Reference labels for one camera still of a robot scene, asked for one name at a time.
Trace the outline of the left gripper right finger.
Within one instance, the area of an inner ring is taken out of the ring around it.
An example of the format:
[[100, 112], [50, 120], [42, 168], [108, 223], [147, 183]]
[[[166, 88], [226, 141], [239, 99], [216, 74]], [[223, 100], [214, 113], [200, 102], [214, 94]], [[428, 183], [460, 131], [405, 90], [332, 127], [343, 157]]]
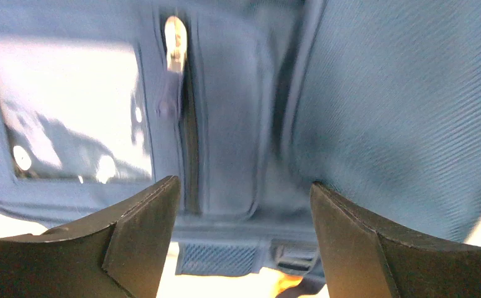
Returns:
[[481, 297], [481, 247], [412, 230], [318, 182], [310, 199], [331, 297]]

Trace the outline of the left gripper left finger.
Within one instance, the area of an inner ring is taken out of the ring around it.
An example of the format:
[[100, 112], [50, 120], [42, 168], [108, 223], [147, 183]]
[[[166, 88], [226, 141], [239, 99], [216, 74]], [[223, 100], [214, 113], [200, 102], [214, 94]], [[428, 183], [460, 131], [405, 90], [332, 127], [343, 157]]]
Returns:
[[41, 235], [0, 238], [0, 297], [155, 297], [180, 188], [167, 176]]

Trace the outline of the navy blue backpack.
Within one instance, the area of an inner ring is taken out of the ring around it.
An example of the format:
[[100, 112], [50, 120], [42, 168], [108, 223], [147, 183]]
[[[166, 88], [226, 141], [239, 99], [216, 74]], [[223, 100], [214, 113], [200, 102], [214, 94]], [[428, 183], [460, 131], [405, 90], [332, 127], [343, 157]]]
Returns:
[[167, 176], [177, 275], [328, 288], [316, 182], [481, 247], [481, 1], [0, 1], [0, 214], [46, 232]]

